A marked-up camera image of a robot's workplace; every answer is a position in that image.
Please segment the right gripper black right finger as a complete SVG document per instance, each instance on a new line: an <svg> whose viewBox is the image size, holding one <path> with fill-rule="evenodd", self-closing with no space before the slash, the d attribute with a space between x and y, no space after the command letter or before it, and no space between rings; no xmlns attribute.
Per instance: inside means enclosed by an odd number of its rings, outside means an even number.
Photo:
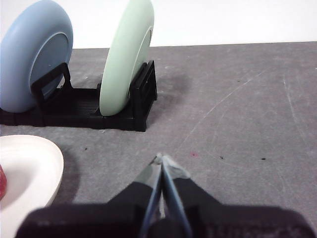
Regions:
<svg viewBox="0 0 317 238"><path fill-rule="evenodd" d="M175 225L179 238L223 238L224 225L213 220L211 213L222 204L198 186L187 170L170 156L163 155L163 195L167 220Z"/></svg>

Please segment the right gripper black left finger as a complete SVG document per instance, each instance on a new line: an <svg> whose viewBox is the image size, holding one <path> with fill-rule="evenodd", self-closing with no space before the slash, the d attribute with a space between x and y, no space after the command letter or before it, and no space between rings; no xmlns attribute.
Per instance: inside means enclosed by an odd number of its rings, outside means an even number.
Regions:
<svg viewBox="0 0 317 238"><path fill-rule="evenodd" d="M133 220L138 238L147 237L150 225L160 218L161 173L162 154L156 154L138 176L107 203L115 206L129 204L138 209L139 214Z"/></svg>

